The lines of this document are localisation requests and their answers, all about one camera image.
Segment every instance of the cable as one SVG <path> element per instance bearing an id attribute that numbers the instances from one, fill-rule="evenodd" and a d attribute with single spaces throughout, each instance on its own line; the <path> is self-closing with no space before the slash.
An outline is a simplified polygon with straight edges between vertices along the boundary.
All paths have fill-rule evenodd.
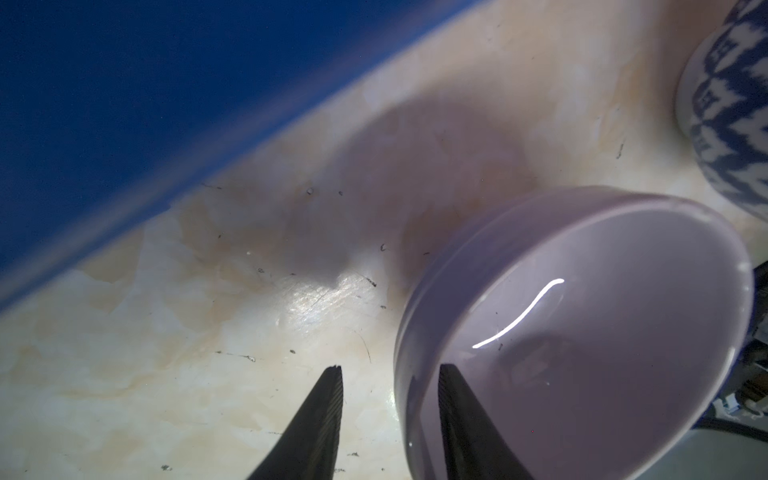
<path id="1" fill-rule="evenodd" d="M 765 430 L 731 422 L 730 420 L 702 418 L 694 424 L 692 429 L 716 430 L 718 432 L 733 433 L 768 443 L 768 432 Z"/>

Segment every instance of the scratch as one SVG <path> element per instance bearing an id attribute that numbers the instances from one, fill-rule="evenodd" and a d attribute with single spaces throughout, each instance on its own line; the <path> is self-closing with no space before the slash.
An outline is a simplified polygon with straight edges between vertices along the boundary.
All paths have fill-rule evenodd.
<path id="1" fill-rule="evenodd" d="M 317 303 L 320 300 L 322 300 L 323 298 L 325 298 L 325 296 L 328 295 L 329 293 L 330 293 L 330 291 L 325 292 L 323 295 L 321 295 L 317 300 L 315 300 L 315 303 L 313 303 L 308 309 L 306 309 L 306 311 L 309 312 L 311 309 L 313 309 L 315 307 L 315 305 L 317 305 Z"/>
<path id="2" fill-rule="evenodd" d="M 373 286 L 376 286 L 376 282 L 374 282 L 373 280 L 371 280 L 371 279 L 370 279 L 370 278 L 368 278 L 367 276 L 363 275 L 362 273 L 360 273 L 360 272 L 358 272 L 358 271 L 356 271 L 356 270 L 352 270 L 352 271 L 353 271 L 354 273 L 357 273 L 358 275 L 360 275 L 362 278 L 364 278 L 364 279 L 368 280 L 368 283 L 370 283 L 371 285 L 373 285 Z"/>
<path id="3" fill-rule="evenodd" d="M 366 353 L 368 354 L 368 363 L 373 363 L 373 361 L 371 360 L 371 352 L 370 350 L 368 350 L 368 344 L 366 343 L 366 339 L 364 339 L 362 335 L 360 335 L 357 332 L 357 330 L 353 330 L 353 332 L 357 333 L 357 336 L 360 337 L 360 339 L 362 340 L 362 345 L 366 348 Z"/>

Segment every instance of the marble countertop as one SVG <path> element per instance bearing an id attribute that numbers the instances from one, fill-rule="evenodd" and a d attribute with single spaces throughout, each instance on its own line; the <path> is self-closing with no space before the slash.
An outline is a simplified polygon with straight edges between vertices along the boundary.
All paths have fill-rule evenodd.
<path id="1" fill-rule="evenodd" d="M 685 61 L 732 4 L 489 2 L 370 72 L 3 315 L 0 478 L 245 478 L 334 364 L 336 477 L 409 478 L 409 291 L 462 222 L 531 190 L 689 197 L 768 259 L 768 225 L 674 123 Z"/>

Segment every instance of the blue and white vase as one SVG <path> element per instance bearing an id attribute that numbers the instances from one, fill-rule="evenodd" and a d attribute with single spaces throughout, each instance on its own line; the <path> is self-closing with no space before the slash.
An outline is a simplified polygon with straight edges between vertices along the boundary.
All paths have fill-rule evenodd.
<path id="1" fill-rule="evenodd" d="M 768 0 L 740 0 L 702 42 L 675 108 L 710 184 L 768 221 Z"/>

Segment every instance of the white ceramic bowl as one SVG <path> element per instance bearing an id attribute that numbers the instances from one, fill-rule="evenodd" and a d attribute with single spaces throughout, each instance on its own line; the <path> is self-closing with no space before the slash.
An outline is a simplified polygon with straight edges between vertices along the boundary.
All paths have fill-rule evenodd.
<path id="1" fill-rule="evenodd" d="M 688 200 L 580 187 L 492 211 L 430 266 L 398 332 L 414 479 L 445 478 L 443 362 L 537 480 L 637 477 L 724 380 L 752 290 L 738 234 Z"/>

